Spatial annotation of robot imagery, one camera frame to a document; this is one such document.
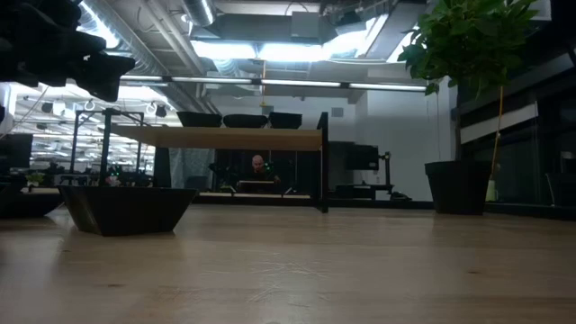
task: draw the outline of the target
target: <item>floor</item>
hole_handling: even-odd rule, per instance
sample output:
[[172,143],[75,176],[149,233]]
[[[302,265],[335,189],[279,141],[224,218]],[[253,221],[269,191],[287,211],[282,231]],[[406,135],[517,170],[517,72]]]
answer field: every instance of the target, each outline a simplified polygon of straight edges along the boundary
[[574,323],[576,224],[202,205],[102,238],[0,221],[0,323]]

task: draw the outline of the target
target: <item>wooden tabletop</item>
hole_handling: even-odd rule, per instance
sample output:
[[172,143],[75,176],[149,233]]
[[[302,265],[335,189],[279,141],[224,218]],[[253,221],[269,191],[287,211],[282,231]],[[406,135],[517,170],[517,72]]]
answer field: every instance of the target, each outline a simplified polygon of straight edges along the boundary
[[112,126],[112,132],[158,148],[317,151],[321,130]]

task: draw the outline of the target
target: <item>wooden shelf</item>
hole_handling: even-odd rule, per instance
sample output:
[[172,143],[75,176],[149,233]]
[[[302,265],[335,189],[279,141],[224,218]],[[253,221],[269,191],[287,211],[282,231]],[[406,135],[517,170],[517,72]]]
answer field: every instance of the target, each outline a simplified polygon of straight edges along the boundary
[[317,151],[321,130],[112,126],[112,132],[158,148]]

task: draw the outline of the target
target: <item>green leaves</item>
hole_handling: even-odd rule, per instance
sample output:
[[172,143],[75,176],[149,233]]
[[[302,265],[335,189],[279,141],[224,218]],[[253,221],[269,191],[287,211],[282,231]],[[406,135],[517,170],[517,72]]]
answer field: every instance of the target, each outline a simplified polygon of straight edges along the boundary
[[427,95],[449,86],[468,84],[482,92],[508,82],[508,72],[522,64],[517,55],[526,42],[535,0],[440,0],[432,13],[418,18],[419,29],[399,61],[413,78],[430,81]]

